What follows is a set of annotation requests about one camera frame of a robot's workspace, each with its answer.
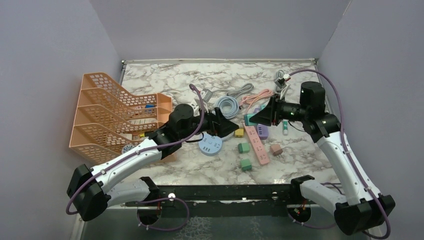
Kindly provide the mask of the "pink charger adapter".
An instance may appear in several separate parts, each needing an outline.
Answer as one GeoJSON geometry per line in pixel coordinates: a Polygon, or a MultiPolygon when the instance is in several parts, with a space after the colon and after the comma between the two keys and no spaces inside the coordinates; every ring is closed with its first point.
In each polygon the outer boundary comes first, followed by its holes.
{"type": "Polygon", "coordinates": [[[269,147],[269,151],[273,156],[279,156],[283,153],[283,148],[280,144],[272,144],[269,147]]]}

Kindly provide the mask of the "teal charger adapter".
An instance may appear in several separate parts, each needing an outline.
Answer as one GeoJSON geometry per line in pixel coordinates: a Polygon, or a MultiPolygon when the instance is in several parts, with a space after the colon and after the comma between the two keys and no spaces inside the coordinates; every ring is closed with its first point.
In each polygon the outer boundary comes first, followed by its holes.
{"type": "Polygon", "coordinates": [[[252,122],[251,118],[254,116],[254,113],[247,113],[244,115],[243,119],[244,119],[244,124],[246,126],[257,126],[258,124],[255,122],[252,122]]]}

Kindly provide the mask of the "green charger adapter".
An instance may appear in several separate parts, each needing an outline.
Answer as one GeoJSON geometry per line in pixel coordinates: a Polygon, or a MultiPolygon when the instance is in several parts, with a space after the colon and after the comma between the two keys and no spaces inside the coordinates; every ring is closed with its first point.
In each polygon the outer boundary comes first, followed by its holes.
{"type": "Polygon", "coordinates": [[[241,159],[239,163],[243,172],[252,170],[252,163],[248,158],[241,159]]]}

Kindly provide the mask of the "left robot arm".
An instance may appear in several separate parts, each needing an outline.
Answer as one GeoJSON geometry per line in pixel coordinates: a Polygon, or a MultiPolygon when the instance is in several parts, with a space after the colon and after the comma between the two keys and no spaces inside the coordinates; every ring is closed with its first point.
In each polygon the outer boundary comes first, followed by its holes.
{"type": "Polygon", "coordinates": [[[206,132],[223,138],[238,127],[218,107],[213,111],[201,109],[200,115],[195,116],[190,105],[179,104],[163,126],[126,153],[94,167],[81,164],[75,168],[66,190],[69,202],[65,212],[67,215],[78,214],[83,221],[91,221],[108,207],[135,201],[133,195],[144,205],[152,205],[157,200],[157,191],[143,180],[133,188],[123,187],[123,194],[118,194],[115,189],[137,170],[175,153],[194,135],[206,132]]]}

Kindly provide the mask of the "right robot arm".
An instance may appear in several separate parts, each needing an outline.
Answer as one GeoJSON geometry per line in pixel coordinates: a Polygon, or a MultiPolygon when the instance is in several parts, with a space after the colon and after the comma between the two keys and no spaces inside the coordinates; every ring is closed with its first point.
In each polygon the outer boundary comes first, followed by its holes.
{"type": "Polygon", "coordinates": [[[291,180],[289,199],[300,204],[310,200],[327,210],[335,224],[346,235],[386,225],[382,239],[391,234],[389,214],[396,203],[392,196],[383,195],[361,167],[348,144],[344,117],[326,110],[326,91],[315,81],[305,81],[300,87],[298,103],[287,102],[281,95],[270,97],[267,105],[251,117],[251,121],[276,126],[281,121],[297,121],[321,149],[336,173],[343,193],[337,193],[310,175],[291,180]]]}

